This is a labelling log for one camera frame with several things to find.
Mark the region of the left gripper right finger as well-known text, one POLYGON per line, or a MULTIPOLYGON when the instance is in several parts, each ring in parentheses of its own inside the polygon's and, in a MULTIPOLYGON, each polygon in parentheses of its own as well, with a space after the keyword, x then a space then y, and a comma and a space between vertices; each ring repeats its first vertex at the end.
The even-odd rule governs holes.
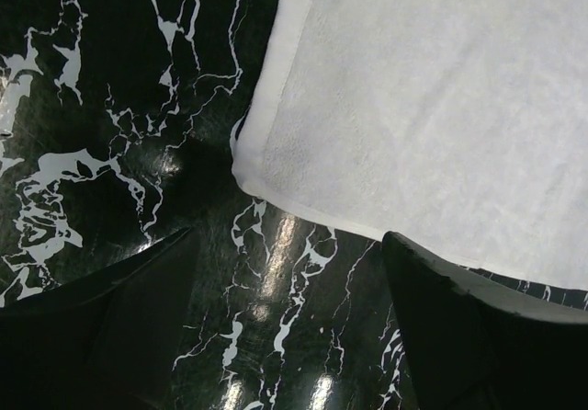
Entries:
POLYGON ((584 409, 587 313, 509 289, 388 232, 393 309, 422 409, 584 409))

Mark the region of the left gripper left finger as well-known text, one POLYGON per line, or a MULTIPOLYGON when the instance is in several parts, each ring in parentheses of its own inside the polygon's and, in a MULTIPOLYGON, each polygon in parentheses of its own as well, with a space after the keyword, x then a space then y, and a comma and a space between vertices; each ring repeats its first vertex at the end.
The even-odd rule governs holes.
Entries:
POLYGON ((2 308, 2 408, 161 408, 198 248, 198 232, 182 229, 2 308))

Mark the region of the small white towel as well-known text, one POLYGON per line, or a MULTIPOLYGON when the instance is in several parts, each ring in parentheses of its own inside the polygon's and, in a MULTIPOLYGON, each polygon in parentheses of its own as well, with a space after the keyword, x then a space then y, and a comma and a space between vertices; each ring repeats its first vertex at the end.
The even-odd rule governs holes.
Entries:
POLYGON ((279 0, 232 172, 379 240, 587 287, 587 0, 279 0))

